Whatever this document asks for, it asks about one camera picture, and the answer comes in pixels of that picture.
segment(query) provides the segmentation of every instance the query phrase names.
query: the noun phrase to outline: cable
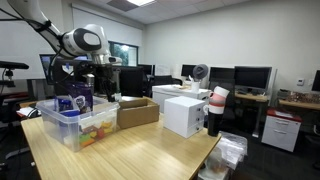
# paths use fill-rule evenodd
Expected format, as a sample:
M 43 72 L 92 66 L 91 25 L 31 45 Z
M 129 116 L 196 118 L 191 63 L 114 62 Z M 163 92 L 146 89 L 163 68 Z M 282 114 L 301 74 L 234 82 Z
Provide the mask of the cable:
M 54 63 L 56 61 L 56 58 L 58 57 L 58 55 L 60 54 L 60 52 L 62 51 L 62 48 L 59 49 L 59 51 L 52 57 L 52 59 L 50 59 L 50 63 L 49 63 L 49 68 L 48 68 L 48 75 L 50 78 L 50 81 L 53 81 L 54 84 L 56 83 L 55 80 L 52 78 L 52 67 L 54 66 Z
M 35 24 L 35 25 L 37 25 L 37 26 L 43 26 L 42 23 L 39 23 L 39 22 L 37 22 L 37 21 L 35 21 L 35 20 L 31 20 L 31 19 L 20 18 L 20 17 L 18 17 L 18 16 L 15 16 L 15 15 L 13 15 L 13 14 L 11 14 L 11 13 L 3 10 L 2 8 L 0 8 L 0 11 L 2 11 L 2 12 L 5 13 L 5 14 L 7 14 L 8 16 L 11 16 L 11 17 L 15 18 L 15 19 L 2 19 L 2 20 L 0 20 L 0 21 L 25 21 L 25 22 L 27 22 L 27 23 L 29 23 L 29 24 L 30 24 L 30 23 L 33 23 L 33 24 Z M 46 30 L 47 30 L 51 35 L 53 35 L 54 37 L 56 37 L 56 38 L 58 37 L 58 35 L 57 35 L 56 33 L 54 33 L 51 29 L 47 28 Z
M 2 81 L 4 81 L 4 73 L 6 72 L 7 68 L 4 68 L 3 72 L 2 72 Z M 2 85 L 1 87 L 1 91 L 0 91 L 0 96 L 2 95 L 2 91 L 3 91 L 4 85 Z
M 32 109 L 32 110 L 28 113 L 27 117 L 30 118 L 30 116 L 32 115 L 32 113 L 36 112 L 37 110 L 38 110 L 37 108 Z
M 60 81 L 56 81 L 55 83 L 56 83 L 56 84 L 59 84 L 59 83 L 63 82 L 63 81 L 66 80 L 68 77 L 70 77 L 71 74 L 73 74 L 73 71 L 71 71 L 68 75 L 66 75 L 66 77 L 64 77 L 64 78 L 61 79 Z
M 313 132 L 314 132 L 316 135 L 320 136 L 320 133 L 317 131 L 316 125 L 313 125 Z

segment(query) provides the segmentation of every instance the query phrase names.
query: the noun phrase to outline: ceiling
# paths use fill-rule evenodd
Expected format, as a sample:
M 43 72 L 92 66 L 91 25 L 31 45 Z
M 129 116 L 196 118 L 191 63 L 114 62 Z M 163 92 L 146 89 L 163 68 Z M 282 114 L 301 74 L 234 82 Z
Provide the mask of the ceiling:
M 155 3 L 141 7 L 137 7 L 135 5 L 132 6 L 132 4 L 128 3 L 126 0 L 82 1 L 143 24 L 151 24 L 212 9 L 222 8 L 249 0 L 156 0 Z

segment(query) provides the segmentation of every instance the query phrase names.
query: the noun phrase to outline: black monitor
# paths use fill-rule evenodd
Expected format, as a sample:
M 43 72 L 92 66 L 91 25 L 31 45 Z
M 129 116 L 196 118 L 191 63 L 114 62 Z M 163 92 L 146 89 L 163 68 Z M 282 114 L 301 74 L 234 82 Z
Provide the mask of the black monitor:
M 193 68 L 196 65 L 182 64 L 181 76 L 188 77 L 189 75 L 193 77 Z
M 211 67 L 211 79 L 234 79 L 234 68 Z
M 49 85 L 53 84 L 54 82 L 52 81 L 52 78 L 49 77 L 49 65 L 50 65 L 51 59 L 54 57 L 54 54 L 40 54 L 39 56 L 40 56 L 42 68 L 44 71 L 44 75 L 47 80 L 47 84 Z M 78 56 L 77 58 L 75 58 L 75 60 L 88 60 L 88 57 L 86 55 Z
M 52 83 L 51 85 L 54 85 L 55 94 L 67 95 L 66 82 L 68 81 L 86 82 L 86 78 L 82 75 L 93 73 L 91 65 L 92 61 L 67 60 L 57 57 L 52 69 L 52 78 L 49 79 Z
M 271 67 L 235 66 L 236 88 L 267 91 L 271 70 Z
M 143 96 L 143 68 L 132 66 L 113 66 L 114 71 L 120 71 L 120 92 L 122 96 Z
M 311 90 L 320 92 L 320 70 L 317 70 L 317 72 L 316 72 L 316 76 L 314 77 Z
M 153 75 L 153 66 L 154 65 L 150 65 L 150 64 L 138 64 L 138 67 L 142 67 L 143 71 L 146 75 Z

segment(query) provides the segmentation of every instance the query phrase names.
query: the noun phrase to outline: cardboard box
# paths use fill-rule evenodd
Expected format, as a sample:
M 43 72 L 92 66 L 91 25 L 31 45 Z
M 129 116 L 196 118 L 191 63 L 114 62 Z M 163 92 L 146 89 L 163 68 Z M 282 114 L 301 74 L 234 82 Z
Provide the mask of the cardboard box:
M 117 123 L 121 129 L 159 121 L 159 105 L 148 98 L 119 102 Z

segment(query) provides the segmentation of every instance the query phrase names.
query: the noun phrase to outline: ceiling light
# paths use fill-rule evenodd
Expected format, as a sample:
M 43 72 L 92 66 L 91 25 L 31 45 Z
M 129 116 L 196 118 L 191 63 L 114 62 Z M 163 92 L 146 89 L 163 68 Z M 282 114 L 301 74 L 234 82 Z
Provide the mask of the ceiling light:
M 144 6 L 156 2 L 155 0 L 127 0 L 137 6 Z

